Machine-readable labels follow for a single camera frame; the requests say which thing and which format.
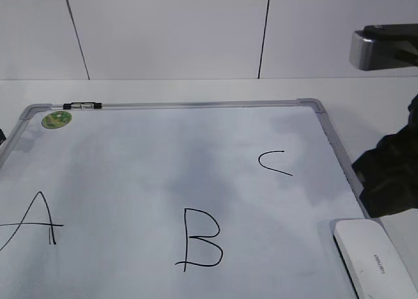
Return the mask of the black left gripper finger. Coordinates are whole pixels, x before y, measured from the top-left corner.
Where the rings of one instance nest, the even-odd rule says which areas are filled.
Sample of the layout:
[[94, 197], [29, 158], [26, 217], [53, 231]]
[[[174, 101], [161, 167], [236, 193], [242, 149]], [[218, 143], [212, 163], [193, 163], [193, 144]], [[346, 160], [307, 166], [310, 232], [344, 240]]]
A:
[[2, 129], [0, 129], [0, 145], [6, 140], [6, 136]]

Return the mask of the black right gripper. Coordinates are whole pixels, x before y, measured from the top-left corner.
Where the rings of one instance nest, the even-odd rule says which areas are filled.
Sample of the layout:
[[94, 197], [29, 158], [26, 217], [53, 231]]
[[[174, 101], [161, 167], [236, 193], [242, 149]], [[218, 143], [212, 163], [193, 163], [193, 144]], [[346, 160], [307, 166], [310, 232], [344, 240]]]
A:
[[417, 97], [408, 112], [405, 127], [352, 164], [363, 186], [360, 200], [372, 218], [417, 208]]

